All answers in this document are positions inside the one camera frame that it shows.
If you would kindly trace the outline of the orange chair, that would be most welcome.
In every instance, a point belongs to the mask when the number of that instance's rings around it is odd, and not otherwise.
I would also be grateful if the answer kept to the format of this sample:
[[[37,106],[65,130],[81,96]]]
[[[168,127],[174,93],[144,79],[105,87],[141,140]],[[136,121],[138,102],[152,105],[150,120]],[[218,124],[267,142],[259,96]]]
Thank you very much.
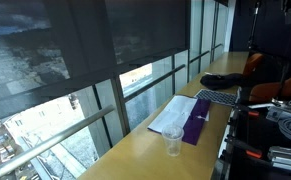
[[[257,68],[261,60],[263,59],[264,55],[261,53],[255,53],[250,56],[245,64],[243,75],[245,77],[250,76]]]
[[[250,102],[269,102],[275,97],[291,97],[291,78],[287,79],[284,84],[280,82],[264,83],[254,86],[249,95]]]

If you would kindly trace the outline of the purple file folder with papers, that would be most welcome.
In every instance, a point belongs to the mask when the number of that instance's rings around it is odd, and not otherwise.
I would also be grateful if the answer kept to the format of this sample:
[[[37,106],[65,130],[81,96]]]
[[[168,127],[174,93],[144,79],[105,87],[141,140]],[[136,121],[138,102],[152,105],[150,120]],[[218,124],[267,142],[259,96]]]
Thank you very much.
[[[174,96],[148,129],[161,133],[166,125],[174,124],[184,130],[183,142],[197,145],[211,101],[184,95]]]

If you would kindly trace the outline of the aluminium profile rail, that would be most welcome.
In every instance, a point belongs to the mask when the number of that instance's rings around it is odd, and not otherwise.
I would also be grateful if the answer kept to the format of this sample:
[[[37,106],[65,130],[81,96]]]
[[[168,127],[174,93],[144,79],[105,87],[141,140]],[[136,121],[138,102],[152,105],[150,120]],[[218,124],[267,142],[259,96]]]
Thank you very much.
[[[274,167],[291,170],[291,148],[272,146],[269,148],[268,158]]]

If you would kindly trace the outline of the clear plastic cup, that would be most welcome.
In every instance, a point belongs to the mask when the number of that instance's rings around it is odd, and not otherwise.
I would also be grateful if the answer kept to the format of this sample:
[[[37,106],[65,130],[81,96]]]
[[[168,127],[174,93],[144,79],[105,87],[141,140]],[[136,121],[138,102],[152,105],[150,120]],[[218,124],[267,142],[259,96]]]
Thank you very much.
[[[163,128],[162,136],[165,142],[167,154],[173,157],[178,156],[181,151],[184,130],[177,125],[170,124]]]

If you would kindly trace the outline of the black perforated breadboard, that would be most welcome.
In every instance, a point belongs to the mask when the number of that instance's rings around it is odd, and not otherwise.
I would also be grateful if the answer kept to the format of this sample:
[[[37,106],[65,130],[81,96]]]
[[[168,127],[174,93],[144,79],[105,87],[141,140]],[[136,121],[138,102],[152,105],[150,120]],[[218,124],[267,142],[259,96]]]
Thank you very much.
[[[235,137],[262,151],[260,159],[248,156],[244,150],[225,141],[225,149],[220,156],[222,167],[220,180],[291,180],[291,170],[276,168],[268,158],[269,148],[280,146],[291,148],[288,139],[279,125],[266,118],[265,109],[255,110],[258,117],[234,108],[230,116],[229,132],[225,135]]]

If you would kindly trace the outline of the orange chair near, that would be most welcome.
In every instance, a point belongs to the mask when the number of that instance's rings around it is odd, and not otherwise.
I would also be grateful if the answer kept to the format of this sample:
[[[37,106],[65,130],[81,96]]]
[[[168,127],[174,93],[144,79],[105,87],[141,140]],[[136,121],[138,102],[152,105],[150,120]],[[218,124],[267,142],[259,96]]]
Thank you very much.
[[[291,97],[291,78],[287,79],[284,84],[280,82],[264,83],[254,86],[249,95],[250,102],[269,102],[275,97]]]

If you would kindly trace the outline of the orange chair far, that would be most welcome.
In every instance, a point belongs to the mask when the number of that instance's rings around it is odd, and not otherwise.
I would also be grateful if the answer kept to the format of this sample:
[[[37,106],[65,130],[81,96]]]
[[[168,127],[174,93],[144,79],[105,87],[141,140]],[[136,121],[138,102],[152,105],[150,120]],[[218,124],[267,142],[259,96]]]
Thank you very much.
[[[245,64],[243,75],[245,77],[250,76],[257,68],[261,60],[263,59],[264,55],[261,53],[255,53],[250,56]]]

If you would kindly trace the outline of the metal window handrail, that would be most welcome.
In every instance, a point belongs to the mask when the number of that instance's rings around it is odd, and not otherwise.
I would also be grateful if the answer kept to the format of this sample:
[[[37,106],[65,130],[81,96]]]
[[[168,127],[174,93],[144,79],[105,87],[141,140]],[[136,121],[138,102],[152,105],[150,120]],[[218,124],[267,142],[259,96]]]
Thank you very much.
[[[39,145],[25,151],[24,153],[21,153],[15,158],[9,160],[8,162],[1,164],[0,178],[114,110],[115,107],[113,105],[108,105],[105,108],[97,111],[95,114],[87,117],[86,119],[83,119],[82,121],[68,127],[67,129],[57,133],[51,138],[43,141]]]

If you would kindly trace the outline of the patterned calibration board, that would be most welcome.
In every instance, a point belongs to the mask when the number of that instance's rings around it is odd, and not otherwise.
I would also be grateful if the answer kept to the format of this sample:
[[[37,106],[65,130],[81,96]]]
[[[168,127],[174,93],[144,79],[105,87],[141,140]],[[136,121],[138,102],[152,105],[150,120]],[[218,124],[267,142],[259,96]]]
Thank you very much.
[[[234,106],[237,100],[236,94],[201,89],[196,95],[196,98],[210,100],[213,103]]]

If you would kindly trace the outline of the black clamp with orange tip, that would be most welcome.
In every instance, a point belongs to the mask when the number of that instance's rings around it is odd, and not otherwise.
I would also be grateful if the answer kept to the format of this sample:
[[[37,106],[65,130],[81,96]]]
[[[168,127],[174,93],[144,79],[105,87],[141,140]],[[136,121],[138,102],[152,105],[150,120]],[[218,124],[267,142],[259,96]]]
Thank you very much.
[[[250,146],[249,144],[247,144],[246,142],[243,142],[239,139],[236,139],[235,137],[232,136],[228,136],[225,141],[229,144],[232,144],[233,146],[240,148],[242,150],[245,151],[245,153],[253,158],[257,158],[260,159],[262,157],[262,151],[259,149],[256,149],[252,146]]]

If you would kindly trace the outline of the black cloth bundle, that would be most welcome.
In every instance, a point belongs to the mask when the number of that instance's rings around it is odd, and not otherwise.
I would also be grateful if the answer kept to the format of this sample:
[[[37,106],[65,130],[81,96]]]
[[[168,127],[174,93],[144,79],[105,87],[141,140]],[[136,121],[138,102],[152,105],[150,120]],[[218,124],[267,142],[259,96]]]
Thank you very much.
[[[228,75],[206,74],[200,83],[210,90],[228,89],[235,85],[239,85],[243,80],[243,75],[232,73]]]

